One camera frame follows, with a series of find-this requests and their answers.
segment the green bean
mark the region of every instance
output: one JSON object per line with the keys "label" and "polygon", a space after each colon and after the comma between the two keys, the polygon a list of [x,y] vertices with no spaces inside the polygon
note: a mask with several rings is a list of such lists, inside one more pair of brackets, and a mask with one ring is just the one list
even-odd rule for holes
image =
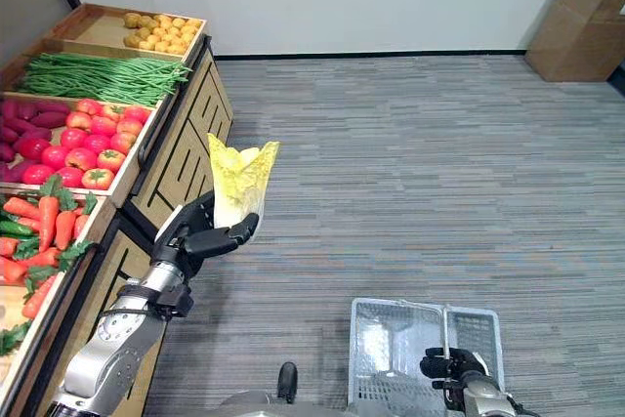
{"label": "green bean", "polygon": [[19,91],[155,106],[187,81],[189,71],[181,63],[158,59],[41,54],[27,66]]}

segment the striped carpet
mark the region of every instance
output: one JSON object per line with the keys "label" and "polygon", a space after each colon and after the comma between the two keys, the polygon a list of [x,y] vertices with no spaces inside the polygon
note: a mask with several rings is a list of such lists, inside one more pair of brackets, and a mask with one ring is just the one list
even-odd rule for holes
{"label": "striped carpet", "polygon": [[145,415],[300,368],[344,406],[354,297],[496,310],[506,382],[553,417],[625,415],[625,102],[519,57],[221,62],[229,144],[283,142],[256,243],[211,260]]}

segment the baseboard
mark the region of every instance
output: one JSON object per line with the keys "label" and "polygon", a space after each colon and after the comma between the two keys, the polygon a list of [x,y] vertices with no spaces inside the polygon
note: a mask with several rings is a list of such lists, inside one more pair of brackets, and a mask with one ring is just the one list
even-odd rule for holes
{"label": "baseboard", "polygon": [[614,70],[607,82],[625,97],[625,68],[622,65]]}
{"label": "baseboard", "polygon": [[225,54],[215,56],[215,60],[267,61],[293,59],[410,58],[419,56],[522,56],[525,52],[525,49],[473,49],[458,51],[381,51],[375,53]]}

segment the white basket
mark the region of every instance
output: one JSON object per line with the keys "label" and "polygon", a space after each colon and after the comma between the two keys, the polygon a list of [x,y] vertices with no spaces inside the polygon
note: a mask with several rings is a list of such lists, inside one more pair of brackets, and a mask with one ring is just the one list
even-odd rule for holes
{"label": "white basket", "polygon": [[400,417],[448,414],[421,373],[431,347],[477,352],[504,390],[499,318],[489,310],[356,298],[352,302],[348,403],[373,400]]}

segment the purple sweet potato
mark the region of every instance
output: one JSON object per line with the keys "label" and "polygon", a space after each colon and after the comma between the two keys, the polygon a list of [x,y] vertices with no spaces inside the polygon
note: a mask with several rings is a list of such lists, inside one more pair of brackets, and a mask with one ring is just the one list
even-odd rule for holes
{"label": "purple sweet potato", "polygon": [[65,125],[65,114],[56,111],[46,111],[30,119],[30,124],[46,129],[54,129]]}
{"label": "purple sweet potato", "polygon": [[35,104],[37,106],[37,110],[39,112],[62,112],[65,115],[68,115],[70,109],[63,103],[57,102],[38,102]]}
{"label": "purple sweet potato", "polygon": [[21,136],[25,139],[30,139],[31,137],[34,137],[37,139],[45,139],[46,141],[50,141],[52,139],[52,131],[43,127],[36,127],[31,131],[24,132]]}
{"label": "purple sweet potato", "polygon": [[37,115],[37,107],[31,102],[20,102],[18,104],[18,118],[29,121]]}
{"label": "purple sweet potato", "polygon": [[0,142],[12,144],[18,139],[19,135],[16,131],[9,127],[0,127]]}
{"label": "purple sweet potato", "polygon": [[0,103],[0,111],[5,119],[13,119],[18,117],[18,104],[13,100],[5,100]]}
{"label": "purple sweet potato", "polygon": [[28,121],[24,121],[23,119],[17,118],[8,118],[4,120],[4,125],[6,127],[10,127],[18,134],[23,134],[26,131],[34,131],[37,129],[37,126],[30,124]]}
{"label": "purple sweet potato", "polygon": [[0,161],[12,162],[16,157],[16,151],[5,142],[0,143]]}
{"label": "purple sweet potato", "polygon": [[13,183],[20,183],[21,176],[25,173],[25,171],[30,168],[32,165],[35,165],[36,162],[32,160],[22,160],[17,165],[14,165],[13,168],[9,170],[10,178]]}

